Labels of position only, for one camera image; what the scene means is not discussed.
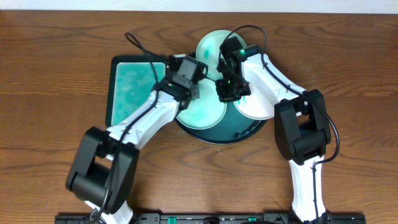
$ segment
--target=black bracket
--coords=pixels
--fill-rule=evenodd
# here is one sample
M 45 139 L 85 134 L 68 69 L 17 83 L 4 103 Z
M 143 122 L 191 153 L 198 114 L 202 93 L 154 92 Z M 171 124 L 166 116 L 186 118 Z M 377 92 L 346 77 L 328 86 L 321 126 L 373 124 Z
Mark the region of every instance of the black bracket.
M 78 198 L 101 207 L 111 169 L 97 163 L 96 157 L 114 156 L 112 185 L 106 213 L 115 213 L 129 196 L 136 172 L 139 150 L 133 144 L 121 144 L 109 132 L 90 128 L 81 140 L 67 178 L 67 189 Z
M 303 94 L 326 111 L 325 100 L 318 90 Z M 331 140 L 329 124 L 316 107 L 297 97 L 282 100 L 274 110 L 275 141 L 285 159 L 293 159 L 298 165 L 303 165 L 307 159 L 326 153 L 326 145 Z M 298 112 L 308 115 L 308 120 L 299 124 Z

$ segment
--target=wooden table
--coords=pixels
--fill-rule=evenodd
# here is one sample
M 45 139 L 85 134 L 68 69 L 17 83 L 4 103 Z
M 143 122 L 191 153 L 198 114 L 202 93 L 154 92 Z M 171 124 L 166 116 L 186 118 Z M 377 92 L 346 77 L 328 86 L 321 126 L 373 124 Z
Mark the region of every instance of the wooden table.
M 177 54 L 244 24 L 266 29 L 281 72 L 325 96 L 341 136 L 340 155 L 322 170 L 326 208 L 397 223 L 397 16 L 81 11 L 0 12 L 0 223 L 89 211 L 65 179 L 83 133 L 104 127 L 111 59 L 140 54 L 126 31 L 155 53 Z M 256 30 L 239 34 L 262 43 Z M 165 213 L 262 213 L 288 210 L 292 194 L 273 120 L 228 146 L 171 123 L 142 151 L 128 202 Z

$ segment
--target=wire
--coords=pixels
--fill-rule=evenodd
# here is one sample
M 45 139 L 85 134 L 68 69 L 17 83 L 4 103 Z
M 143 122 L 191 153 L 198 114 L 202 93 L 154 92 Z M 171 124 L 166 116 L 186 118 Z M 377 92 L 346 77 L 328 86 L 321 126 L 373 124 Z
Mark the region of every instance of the wire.
M 266 45 L 267 45 L 267 40 L 268 40 L 267 33 L 264 31 L 264 29 L 262 29 L 261 27 L 258 27 L 258 26 L 254 26 L 254 25 L 245 25 L 245 26 L 241 26 L 241 27 L 238 27 L 237 29 L 235 29 L 234 31 L 232 31 L 231 33 L 229 33 L 229 34 L 226 36 L 225 40 L 226 40 L 228 37 L 230 37 L 233 33 L 235 33 L 237 30 L 240 30 L 240 29 L 245 28 L 245 27 L 251 27 L 251 28 L 258 29 L 258 30 L 260 30 L 260 31 L 262 32 L 262 34 L 264 35 L 264 45 L 262 46 L 262 51 L 261 51 L 261 62 L 262 62 L 262 65 L 264 66 L 264 68 L 265 68 L 265 69 L 271 74 L 271 76 L 272 76 L 273 78 L 275 78 L 284 88 L 286 88 L 287 90 L 291 91 L 292 93 L 295 93 L 295 94 L 298 95 L 299 97 L 302 97 L 305 101 L 311 103 L 314 107 L 316 107 L 316 109 L 317 109 L 319 112 L 321 112 L 321 114 L 328 120 L 328 122 L 329 122 L 329 124 L 330 124 L 330 126 L 331 126 L 331 128 L 332 128 L 332 130 L 333 130 L 333 132 L 334 132 L 334 134 L 335 134 L 335 138 L 336 138 L 336 149 L 335 149 L 335 152 L 333 153 L 333 155 L 332 155 L 330 158 L 328 158 L 328 159 L 324 159 L 324 160 L 322 160 L 322 161 L 314 162 L 314 164 L 312 165 L 312 174 L 313 174 L 313 176 L 312 176 L 312 178 L 313 178 L 313 202 L 314 202 L 314 206 L 315 206 L 315 215 L 316 215 L 316 219 L 317 219 L 317 223 L 318 223 L 317 185 L 316 185 L 316 179 L 315 179 L 315 172 L 316 172 L 317 170 L 316 170 L 315 167 L 316 167 L 318 164 L 322 164 L 322 163 L 326 163 L 326 162 L 332 161 L 332 160 L 335 159 L 336 156 L 338 155 L 338 153 L 339 153 L 339 151 L 340 151 L 340 137 L 339 137 L 339 135 L 338 135 L 338 131 L 337 131 L 336 125 L 334 124 L 333 120 L 329 117 L 329 115 L 326 113 L 326 111 L 325 111 L 316 101 L 313 101 L 311 98 L 309 98 L 309 97 L 303 95 L 302 93 L 300 93 L 300 92 L 298 92 L 298 91 L 296 91 L 296 90 L 293 90 L 293 89 L 290 87 L 290 85 L 284 83 L 279 77 L 277 77 L 277 76 L 270 70 L 270 68 L 267 66 L 267 63 L 264 61 L 264 52 L 265 52 Z M 219 56 L 218 56 L 218 61 L 220 61 L 220 57 L 221 57 L 221 51 L 220 51 L 220 54 L 219 54 Z
M 141 43 L 134 35 L 132 35 L 131 33 L 127 32 L 127 33 L 124 34 L 124 36 L 126 37 L 126 39 L 127 39 L 130 43 L 132 43 L 134 46 L 136 46 L 138 49 L 140 49 L 140 50 L 142 50 L 142 51 L 144 52 L 144 55 L 147 57 L 147 59 L 148 59 L 148 61 L 149 61 L 149 63 L 150 63 L 150 66 L 151 66 L 151 68 L 152 68 L 152 71 L 154 72 L 155 84 L 157 85 L 157 84 L 159 83 L 159 80 L 158 80 L 158 78 L 157 78 L 156 70 L 155 70 L 155 67 L 154 67 L 154 64 L 153 64 L 153 62 L 152 62 L 152 58 L 151 58 L 150 55 L 153 55 L 153 56 L 156 56 L 156 57 L 158 57 L 158 58 L 161 58 L 162 60 L 166 60 L 166 59 L 163 58 L 163 57 L 161 57 L 161 56 L 159 56 L 159 55 L 157 55 L 157 54 L 154 54 L 154 53 L 152 53 L 152 52 L 146 50 L 146 49 L 144 48 L 144 46 L 142 45 L 142 43 Z M 121 137 L 120 137 L 120 139 L 119 139 L 119 141 L 118 141 L 119 144 L 122 144 L 122 143 L 123 143 L 123 139 L 124 139 L 124 137 L 126 137 L 126 134 L 130 131 L 131 127 L 132 127 L 139 119 L 141 119 L 143 116 L 145 116 L 145 114 L 147 114 L 152 108 L 154 108 L 154 107 L 156 106 L 156 103 L 157 103 L 157 100 L 158 100 L 158 99 L 159 99 L 159 92 L 156 91 L 155 100 L 154 100 L 154 102 L 148 107 L 148 109 L 146 109 L 144 112 L 142 112 L 139 116 L 137 116 L 130 124 L 128 124 L 128 125 L 124 128 L 124 131 L 123 131 L 123 133 L 122 133 L 122 135 L 121 135 Z M 112 192 L 111 192 L 111 186 L 112 186 L 113 174 L 114 174 L 114 171 L 113 171 L 113 170 L 114 170 L 114 169 L 113 169 L 113 167 L 112 167 L 112 168 L 111 168 L 111 171 L 110 171 L 110 173 L 109 173 L 109 176 L 108 176 L 109 182 L 108 182 L 108 186 L 106 187 L 106 192 L 105 192 L 103 204 L 102 204 L 101 208 L 99 209 L 99 211 L 98 211 L 96 214 L 94 214 L 95 217 L 94 217 L 94 218 L 90 217 L 90 222 L 92 222 L 92 223 L 96 223 L 96 222 L 98 222 L 98 221 L 100 220 L 101 214 L 104 212 L 105 208 L 108 206 L 108 202 L 109 202 L 109 199 L 110 199 L 111 194 L 112 194 Z

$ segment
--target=white wall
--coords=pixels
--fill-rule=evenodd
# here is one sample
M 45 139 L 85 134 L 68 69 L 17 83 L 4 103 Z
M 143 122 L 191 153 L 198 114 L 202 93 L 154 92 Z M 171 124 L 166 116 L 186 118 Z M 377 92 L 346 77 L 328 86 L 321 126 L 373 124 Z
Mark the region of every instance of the white wall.
M 0 0 L 0 9 L 398 14 L 398 0 Z

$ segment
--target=wood grain surface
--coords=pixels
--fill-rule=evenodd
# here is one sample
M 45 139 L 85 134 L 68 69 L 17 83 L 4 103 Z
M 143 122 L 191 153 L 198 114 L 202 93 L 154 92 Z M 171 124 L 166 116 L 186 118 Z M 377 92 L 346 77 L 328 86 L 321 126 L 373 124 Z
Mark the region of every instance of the wood grain surface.
M 84 11 L 0 11 L 0 223 L 89 211 L 65 179 L 83 133 L 104 127 L 111 59 L 140 54 L 126 31 L 155 53 L 179 54 L 244 24 L 265 28 L 282 73 L 325 96 L 341 136 L 340 155 L 322 170 L 326 208 L 398 223 L 398 16 Z M 262 43 L 256 30 L 239 34 Z M 165 213 L 262 213 L 288 210 L 292 194 L 273 120 L 228 146 L 170 123 L 142 151 L 128 202 Z

